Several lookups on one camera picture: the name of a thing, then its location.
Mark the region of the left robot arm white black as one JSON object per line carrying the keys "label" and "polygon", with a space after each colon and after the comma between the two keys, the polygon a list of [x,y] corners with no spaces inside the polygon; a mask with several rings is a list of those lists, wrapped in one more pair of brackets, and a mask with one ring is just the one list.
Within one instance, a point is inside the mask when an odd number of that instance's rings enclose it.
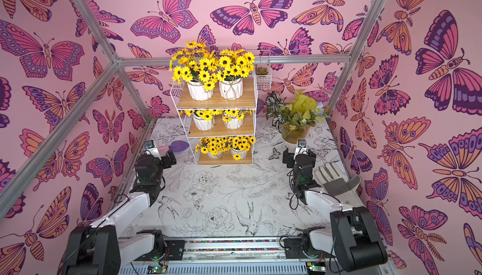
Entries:
{"label": "left robot arm white black", "polygon": [[126,198],[88,226],[77,226],[69,235],[59,274],[118,274],[135,259],[162,258],[166,243],[160,230],[143,231],[122,239],[120,234],[150,208],[165,187],[163,172],[176,164],[174,152],[165,155],[146,150],[137,160],[136,179]]}

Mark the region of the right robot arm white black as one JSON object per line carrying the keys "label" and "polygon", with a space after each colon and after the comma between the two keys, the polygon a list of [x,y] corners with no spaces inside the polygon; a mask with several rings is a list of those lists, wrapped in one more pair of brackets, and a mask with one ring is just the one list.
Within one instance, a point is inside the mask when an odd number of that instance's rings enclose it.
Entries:
{"label": "right robot arm white black", "polygon": [[389,256],[374,218],[356,192],[360,177],[347,178],[337,163],[316,166],[315,162],[315,153],[307,148],[282,154],[296,200],[329,222],[301,231],[305,255],[326,254],[329,274],[381,269]]}

